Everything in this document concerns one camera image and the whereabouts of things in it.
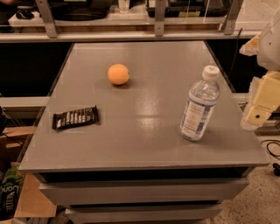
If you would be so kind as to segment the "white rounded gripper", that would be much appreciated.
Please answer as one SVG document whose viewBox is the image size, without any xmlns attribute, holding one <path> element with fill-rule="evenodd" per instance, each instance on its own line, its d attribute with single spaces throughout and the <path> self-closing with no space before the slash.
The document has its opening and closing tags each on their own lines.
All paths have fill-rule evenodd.
<svg viewBox="0 0 280 224">
<path fill-rule="evenodd" d="M 261 35 L 244 44 L 239 53 L 257 55 L 257 63 L 268 71 L 254 77 L 248 91 L 248 103 L 242 114 L 241 127 L 256 130 L 264 125 L 280 106 L 280 10 L 266 24 Z"/>
</svg>

